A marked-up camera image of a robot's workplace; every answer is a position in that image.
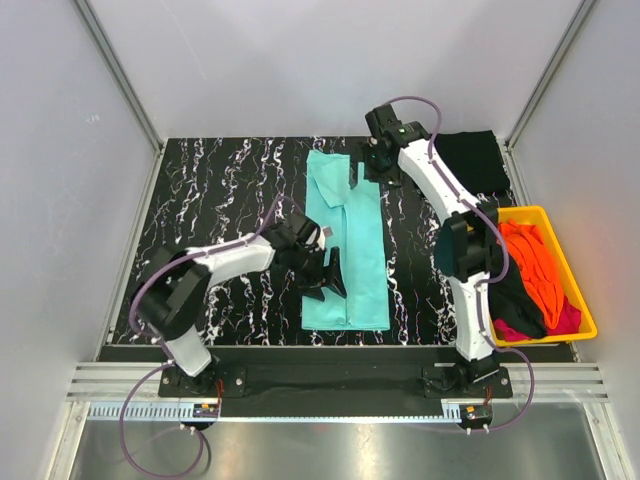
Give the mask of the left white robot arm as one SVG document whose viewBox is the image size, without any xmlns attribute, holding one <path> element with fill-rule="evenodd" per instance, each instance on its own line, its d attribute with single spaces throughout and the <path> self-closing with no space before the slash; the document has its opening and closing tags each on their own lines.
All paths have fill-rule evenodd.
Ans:
<svg viewBox="0 0 640 480">
<path fill-rule="evenodd" d="M 228 280 L 276 267 L 294 273 L 300 293 L 323 302 L 326 291 L 347 297 L 340 249 L 329 247 L 328 227 L 300 212 L 257 232 L 208 247 L 158 250 L 131 300 L 130 323 L 150 329 L 178 367 L 181 384 L 196 396 L 215 386 L 215 360 L 204 346 L 195 323 L 207 292 Z"/>
</svg>

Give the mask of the teal t shirt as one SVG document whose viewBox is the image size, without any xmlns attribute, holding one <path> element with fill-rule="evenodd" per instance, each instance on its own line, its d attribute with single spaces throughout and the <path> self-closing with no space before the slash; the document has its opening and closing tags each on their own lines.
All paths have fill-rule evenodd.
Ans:
<svg viewBox="0 0 640 480">
<path fill-rule="evenodd" d="M 303 298 L 302 328 L 316 331 L 387 331 L 389 299 L 381 194 L 358 173 L 350 185 L 350 157 L 311 151 L 306 160 L 306 215 L 332 235 L 340 249 L 347 296 L 325 288 L 323 301 Z"/>
</svg>

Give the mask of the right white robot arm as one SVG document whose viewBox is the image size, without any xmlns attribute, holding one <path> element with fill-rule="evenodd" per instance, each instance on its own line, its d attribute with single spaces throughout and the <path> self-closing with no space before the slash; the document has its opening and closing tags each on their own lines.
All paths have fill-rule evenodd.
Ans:
<svg viewBox="0 0 640 480">
<path fill-rule="evenodd" d="M 489 286 L 507 274 L 510 257 L 498 225 L 498 211 L 463 186 L 438 153 L 438 132 L 404 123 L 392 102 L 369 111 L 369 138 L 350 161 L 349 184 L 360 180 L 399 186 L 411 180 L 433 208 L 440 225 L 434 264 L 450 285 L 456 314 L 455 348 L 460 358 L 434 389 L 455 388 L 466 396 L 486 389 L 500 365 L 489 332 Z"/>
</svg>

